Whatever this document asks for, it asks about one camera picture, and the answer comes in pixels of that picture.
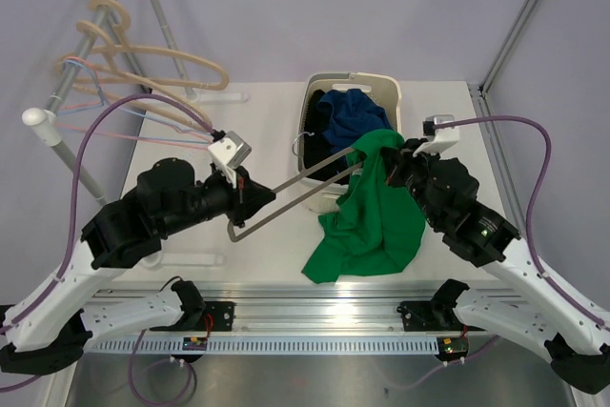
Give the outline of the green t shirt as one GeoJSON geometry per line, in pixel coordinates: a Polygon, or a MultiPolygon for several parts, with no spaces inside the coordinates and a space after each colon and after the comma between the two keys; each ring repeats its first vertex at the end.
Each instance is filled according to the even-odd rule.
{"type": "Polygon", "coordinates": [[[318,217],[324,236],[302,269],[313,283],[399,274],[417,256],[425,218],[406,189],[386,184],[381,156],[384,148],[403,144],[398,132],[377,130],[361,136],[346,155],[349,166],[361,165],[360,172],[350,176],[338,210],[318,217]]]}

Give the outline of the navy blue t shirt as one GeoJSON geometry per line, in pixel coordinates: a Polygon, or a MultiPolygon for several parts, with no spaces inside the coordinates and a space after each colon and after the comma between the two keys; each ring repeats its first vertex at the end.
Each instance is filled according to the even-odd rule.
{"type": "Polygon", "coordinates": [[[351,147],[368,132],[392,129],[386,111],[359,89],[326,92],[315,108],[327,121],[321,135],[331,153],[351,147]]]}

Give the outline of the black t shirt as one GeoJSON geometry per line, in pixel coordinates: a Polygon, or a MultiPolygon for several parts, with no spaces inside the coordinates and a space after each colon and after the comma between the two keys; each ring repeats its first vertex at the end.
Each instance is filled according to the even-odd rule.
{"type": "MultiPolygon", "coordinates": [[[[324,95],[324,91],[317,90],[313,92],[308,101],[304,126],[304,131],[306,133],[302,136],[304,142],[303,163],[305,169],[312,168],[317,163],[334,154],[332,152],[332,145],[323,135],[328,128],[330,116],[320,112],[317,108],[317,103],[324,95]]],[[[346,169],[347,161],[346,157],[343,156],[320,170],[311,173],[309,178],[323,182],[346,169]]]]}

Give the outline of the beige wooden hanger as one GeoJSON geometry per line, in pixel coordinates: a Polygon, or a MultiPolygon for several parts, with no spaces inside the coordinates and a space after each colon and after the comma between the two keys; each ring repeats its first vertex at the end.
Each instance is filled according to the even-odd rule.
{"type": "Polygon", "coordinates": [[[114,42],[110,36],[102,31],[98,26],[95,26],[91,21],[79,21],[76,25],[76,29],[82,32],[85,38],[100,39],[102,41],[101,46],[94,47],[92,49],[94,54],[101,54],[106,61],[104,65],[94,64],[93,69],[95,71],[101,71],[107,74],[108,78],[103,78],[103,83],[109,84],[141,84],[147,88],[152,89],[154,92],[158,92],[161,95],[167,96],[178,103],[179,107],[185,107],[194,109],[194,113],[199,116],[207,125],[212,125],[210,117],[196,109],[192,102],[189,102],[186,96],[178,95],[177,93],[168,90],[168,87],[181,87],[185,90],[213,90],[219,91],[224,89],[228,83],[228,74],[217,64],[212,61],[208,61],[204,58],[200,58],[195,55],[185,53],[183,51],[171,51],[169,49],[163,49],[159,47],[151,46],[136,46],[129,42],[125,29],[122,26],[114,27],[115,31],[119,31],[119,41],[114,42]],[[114,61],[114,57],[122,51],[143,51],[145,53],[151,53],[153,55],[164,56],[164,57],[177,57],[185,58],[187,61],[195,63],[201,67],[207,67],[213,71],[216,71],[220,75],[220,82],[217,84],[201,83],[192,80],[181,80],[171,78],[148,78],[138,76],[130,71],[121,70],[114,61]]]}
{"type": "MultiPolygon", "coordinates": [[[[119,1],[117,1],[117,0],[89,0],[89,2],[88,2],[88,8],[89,8],[91,11],[97,10],[98,8],[105,8],[105,9],[108,11],[108,13],[115,12],[115,13],[117,13],[117,14],[119,15],[119,21],[118,21],[118,24],[117,24],[117,25],[112,25],[112,31],[113,31],[113,32],[114,32],[114,33],[117,35],[117,38],[116,38],[116,39],[113,39],[113,41],[114,41],[114,42],[118,42],[118,41],[119,41],[119,31],[115,31],[115,30],[114,30],[114,27],[116,27],[116,26],[122,26],[122,27],[125,29],[125,33],[126,33],[126,35],[127,35],[127,32],[128,32],[128,30],[130,29],[130,27],[131,27],[131,25],[132,25],[132,19],[131,19],[131,16],[130,16],[130,14],[129,14],[128,10],[127,10],[127,9],[126,9],[126,8],[125,8],[125,7],[124,7],[124,6],[123,6],[123,5],[122,5],[122,4],[119,2],[119,1]]],[[[141,45],[141,44],[136,44],[136,43],[133,43],[133,42],[132,42],[132,41],[129,39],[128,35],[127,35],[127,39],[129,40],[129,42],[130,42],[131,44],[136,45],[136,46],[151,46],[151,45],[141,45]]],[[[171,50],[171,51],[181,51],[181,50],[179,50],[179,49],[176,47],[176,45],[173,45],[173,44],[170,44],[170,45],[166,46],[166,47],[165,47],[165,48],[163,48],[163,49],[169,49],[169,50],[171,50]]],[[[123,53],[123,54],[126,54],[126,53],[134,53],[134,54],[153,55],[153,54],[151,54],[151,53],[145,53],[145,52],[143,52],[143,51],[122,51],[122,52],[120,52],[120,53],[123,53]]],[[[177,58],[177,57],[174,57],[174,58],[171,58],[171,59],[172,59],[172,61],[173,61],[175,64],[177,64],[178,66],[182,67],[182,69],[177,69],[177,72],[178,72],[178,78],[175,78],[175,79],[181,79],[181,80],[187,80],[187,79],[189,79],[189,80],[191,80],[191,79],[190,79],[190,78],[189,78],[189,77],[186,75],[186,68],[185,68],[184,63],[185,63],[185,62],[192,63],[192,62],[187,61],[185,58],[177,58]]],[[[219,77],[219,81],[218,81],[218,82],[214,82],[214,83],[208,83],[208,84],[217,84],[217,83],[219,83],[219,82],[220,82],[220,75],[219,75],[218,73],[217,73],[217,75],[218,75],[218,77],[219,77]]]]}
{"type": "MultiPolygon", "coordinates": [[[[113,105],[119,101],[119,95],[110,92],[105,92],[103,89],[103,84],[109,83],[103,83],[102,79],[108,78],[109,76],[105,73],[102,73],[101,71],[95,71],[93,69],[94,64],[89,63],[85,59],[78,58],[72,55],[65,55],[55,62],[54,69],[56,70],[58,75],[63,75],[68,69],[69,64],[74,64],[77,68],[81,68],[85,73],[89,75],[88,77],[75,78],[74,82],[72,83],[72,88],[75,91],[88,94],[96,93],[100,100],[101,106],[113,105]]],[[[145,95],[144,98],[150,99],[152,101],[154,95],[159,95],[171,99],[167,96],[161,95],[158,92],[154,92],[153,90],[151,95],[145,95]]],[[[213,131],[213,126],[211,125],[209,128],[207,123],[200,119],[199,116],[194,113],[194,109],[178,106],[179,108],[185,108],[190,110],[186,115],[179,116],[168,110],[154,107],[151,101],[143,102],[140,99],[133,100],[131,102],[128,102],[127,108],[122,109],[122,111],[131,112],[131,107],[133,107],[133,114],[145,117],[147,119],[151,119],[153,122],[159,124],[170,126],[177,132],[200,132],[201,134],[210,135],[213,131]]]]}

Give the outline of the beige wooden hanger front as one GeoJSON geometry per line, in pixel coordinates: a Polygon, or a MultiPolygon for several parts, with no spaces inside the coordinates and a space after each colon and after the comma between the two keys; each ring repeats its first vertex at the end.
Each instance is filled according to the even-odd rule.
{"type": "MultiPolygon", "coordinates": [[[[109,83],[103,83],[102,79],[108,78],[109,76],[105,73],[102,73],[101,71],[95,71],[93,69],[94,64],[89,63],[85,59],[78,58],[72,55],[65,55],[55,62],[54,69],[56,70],[58,75],[63,75],[68,69],[69,64],[74,64],[77,68],[81,68],[85,73],[89,75],[88,77],[75,78],[74,82],[72,83],[72,88],[75,91],[88,94],[96,93],[100,100],[101,106],[113,105],[119,101],[119,95],[110,92],[105,92],[103,89],[103,84],[109,83]]],[[[151,95],[145,95],[144,98],[150,99],[152,101],[154,95],[159,95],[171,99],[167,96],[161,95],[158,92],[154,92],[153,90],[151,95]]],[[[147,119],[151,119],[153,122],[159,124],[170,126],[177,132],[200,132],[201,134],[210,135],[213,131],[213,126],[211,125],[209,128],[207,123],[200,119],[199,116],[194,113],[194,109],[178,106],[179,108],[185,108],[190,110],[186,115],[179,116],[168,110],[154,107],[151,101],[143,102],[140,99],[133,100],[131,102],[128,102],[127,108],[122,109],[122,111],[131,112],[131,107],[133,107],[133,114],[145,117],[147,119]]]]}

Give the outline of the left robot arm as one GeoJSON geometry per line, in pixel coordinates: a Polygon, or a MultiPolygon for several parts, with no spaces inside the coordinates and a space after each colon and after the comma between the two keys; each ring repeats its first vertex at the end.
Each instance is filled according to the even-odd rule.
{"type": "Polygon", "coordinates": [[[157,254],[169,236],[225,215],[237,227],[275,200],[244,168],[231,185],[221,171],[205,180],[193,166],[166,158],[137,177],[121,199],[104,206],[83,228],[67,270],[51,275],[53,291],[24,319],[25,300],[5,311],[4,373],[46,376],[77,361],[95,345],[154,329],[191,331],[203,322],[205,303],[191,281],[140,299],[92,306],[88,302],[115,278],[157,254]]]}

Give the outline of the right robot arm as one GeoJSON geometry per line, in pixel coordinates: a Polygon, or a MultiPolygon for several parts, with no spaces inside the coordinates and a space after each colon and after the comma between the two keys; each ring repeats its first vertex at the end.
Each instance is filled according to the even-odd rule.
{"type": "Polygon", "coordinates": [[[433,321],[442,328],[460,322],[501,336],[542,358],[584,393],[607,388],[609,332],[591,317],[592,302],[535,261],[519,231],[478,202],[479,183],[458,159],[413,150],[422,145],[411,139],[401,148],[382,148],[387,185],[409,192],[453,254],[499,279],[528,304],[509,305],[448,280],[431,305],[433,321]]]}

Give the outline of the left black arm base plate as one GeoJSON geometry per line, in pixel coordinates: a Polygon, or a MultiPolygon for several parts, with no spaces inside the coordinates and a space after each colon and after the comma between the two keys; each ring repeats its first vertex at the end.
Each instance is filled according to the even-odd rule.
{"type": "Polygon", "coordinates": [[[233,330],[235,303],[231,301],[207,301],[202,317],[193,327],[194,331],[204,332],[207,325],[212,332],[228,333],[233,330]]]}

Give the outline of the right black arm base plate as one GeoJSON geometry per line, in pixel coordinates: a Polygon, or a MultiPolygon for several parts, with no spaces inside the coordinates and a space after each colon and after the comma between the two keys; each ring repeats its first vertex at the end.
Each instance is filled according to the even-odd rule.
{"type": "Polygon", "coordinates": [[[396,307],[396,312],[401,317],[404,331],[480,331],[480,328],[465,326],[451,308],[433,301],[402,301],[396,307]]]}

